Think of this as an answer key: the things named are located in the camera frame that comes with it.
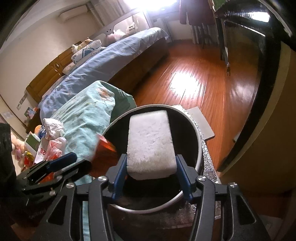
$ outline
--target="white sponge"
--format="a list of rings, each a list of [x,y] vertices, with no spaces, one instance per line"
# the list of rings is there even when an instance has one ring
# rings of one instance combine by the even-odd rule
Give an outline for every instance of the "white sponge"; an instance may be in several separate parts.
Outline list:
[[[168,177],[176,170],[167,112],[133,115],[128,131],[128,174],[136,180],[145,180]]]

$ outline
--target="blue bed sheet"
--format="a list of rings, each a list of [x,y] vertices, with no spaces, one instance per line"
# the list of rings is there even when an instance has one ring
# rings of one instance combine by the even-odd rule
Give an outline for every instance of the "blue bed sheet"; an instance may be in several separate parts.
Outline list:
[[[111,44],[72,71],[39,103],[40,118],[50,118],[67,101],[97,80],[108,82],[119,70],[157,40],[167,37],[160,28],[150,28]]]

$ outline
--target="foil mat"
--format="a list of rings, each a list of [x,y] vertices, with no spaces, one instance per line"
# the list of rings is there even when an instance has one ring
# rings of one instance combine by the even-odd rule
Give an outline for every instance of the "foil mat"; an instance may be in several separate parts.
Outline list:
[[[221,183],[217,177],[214,165],[209,154],[207,145],[203,139],[203,134],[201,133],[198,124],[191,117],[191,115],[181,106],[173,106],[176,109],[182,111],[187,115],[191,121],[196,125],[196,128],[201,137],[202,144],[202,154],[203,154],[203,175],[209,178],[214,183]],[[196,204],[190,204],[185,200],[181,200],[171,207],[168,207],[162,211],[151,213],[151,214],[132,214],[119,211],[112,206],[109,206],[109,213],[113,219],[114,227],[125,227],[125,229],[132,230],[133,228],[143,228],[143,229],[173,229],[192,226]],[[221,217],[221,203],[216,202],[215,207],[215,219]]]

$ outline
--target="dark red coat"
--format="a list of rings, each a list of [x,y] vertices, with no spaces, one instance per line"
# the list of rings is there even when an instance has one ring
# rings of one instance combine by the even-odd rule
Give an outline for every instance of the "dark red coat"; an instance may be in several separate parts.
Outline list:
[[[186,14],[192,26],[214,24],[213,12],[207,0],[180,0],[180,24],[186,24]]]

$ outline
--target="bed frame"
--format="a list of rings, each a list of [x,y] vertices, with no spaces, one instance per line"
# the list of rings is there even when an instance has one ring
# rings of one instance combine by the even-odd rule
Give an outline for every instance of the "bed frame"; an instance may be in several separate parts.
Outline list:
[[[140,9],[131,10],[129,13],[115,20],[108,26],[102,28],[99,32],[95,33],[95,36],[98,36],[102,33],[111,34],[109,29],[114,29],[114,26],[121,22],[122,20],[140,12]],[[156,41],[153,45],[147,48],[134,60],[128,63],[123,67],[119,72],[117,72],[109,81],[111,85],[122,89],[126,93],[131,94],[137,84],[142,80],[142,78],[152,69],[153,66],[164,56],[168,54],[168,46],[166,44],[165,38],[161,38]],[[32,98],[39,103],[42,99],[42,96],[46,93],[47,90],[64,74],[62,73],[63,69],[72,62],[71,60],[72,51],[71,48],[67,49],[51,61],[27,86],[26,90],[32,96]],[[26,132],[34,132],[34,129],[37,125],[41,124],[40,112],[38,111],[33,119],[29,122]]]

